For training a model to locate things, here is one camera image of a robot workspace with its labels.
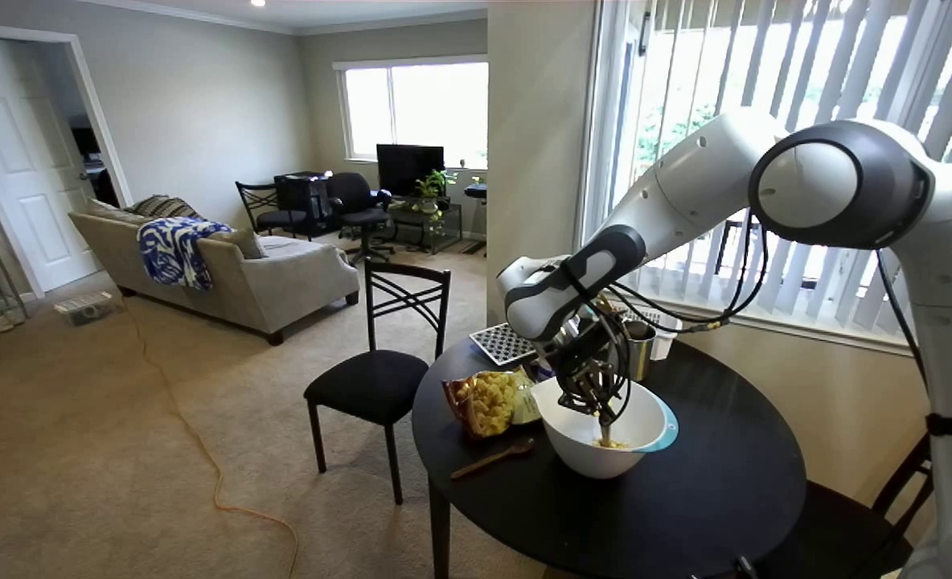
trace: white door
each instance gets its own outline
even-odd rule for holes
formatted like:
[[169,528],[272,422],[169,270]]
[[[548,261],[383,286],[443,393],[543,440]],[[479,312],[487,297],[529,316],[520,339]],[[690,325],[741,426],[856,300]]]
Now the white door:
[[36,56],[36,45],[0,40],[0,226],[33,292],[96,270],[67,213],[91,191]]

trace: black round table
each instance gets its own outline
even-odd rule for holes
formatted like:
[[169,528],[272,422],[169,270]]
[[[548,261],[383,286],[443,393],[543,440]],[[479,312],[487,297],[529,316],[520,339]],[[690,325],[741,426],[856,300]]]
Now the black round table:
[[[803,503],[803,461],[786,417],[731,365],[673,344],[647,386],[669,403],[680,436],[620,478],[587,478],[552,447],[543,424],[471,440],[443,381],[491,365],[471,339],[428,371],[412,429],[433,478],[436,574],[450,568],[450,503],[503,544],[578,574],[714,574],[765,555]],[[450,470],[514,440],[533,452],[475,476]]]

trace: white ceiling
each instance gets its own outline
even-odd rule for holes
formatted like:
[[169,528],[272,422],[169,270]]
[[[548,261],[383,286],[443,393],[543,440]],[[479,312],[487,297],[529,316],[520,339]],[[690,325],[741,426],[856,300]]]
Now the white ceiling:
[[85,0],[143,13],[164,13],[185,19],[206,19],[227,25],[272,28],[272,31],[349,31],[410,21],[455,21],[475,19],[490,0]]

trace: robotic arm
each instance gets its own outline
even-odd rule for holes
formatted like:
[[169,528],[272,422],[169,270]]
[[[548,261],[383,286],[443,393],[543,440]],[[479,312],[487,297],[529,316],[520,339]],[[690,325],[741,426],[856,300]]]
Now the robotic arm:
[[[573,312],[605,286],[744,206],[793,240],[891,247],[902,256],[933,405],[939,508],[933,544],[913,552],[904,574],[952,579],[952,164],[929,161],[913,134],[877,122],[829,122],[786,134],[768,116],[721,116],[661,158],[587,247],[509,262],[498,275],[509,325],[557,344]],[[602,332],[563,336],[557,357],[548,357],[565,396],[578,399],[573,408],[607,410],[613,375],[602,378],[602,393],[565,378],[571,357],[602,339]]]

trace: gray sofa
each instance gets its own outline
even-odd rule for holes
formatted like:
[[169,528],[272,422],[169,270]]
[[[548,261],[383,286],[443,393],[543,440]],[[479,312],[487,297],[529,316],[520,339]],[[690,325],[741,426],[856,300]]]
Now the gray sofa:
[[72,213],[88,247],[122,292],[151,297],[230,325],[252,329],[272,344],[301,319],[356,303],[356,270],[335,247],[303,236],[203,236],[199,255],[213,273],[210,290],[154,284],[144,273],[137,235],[144,217]]

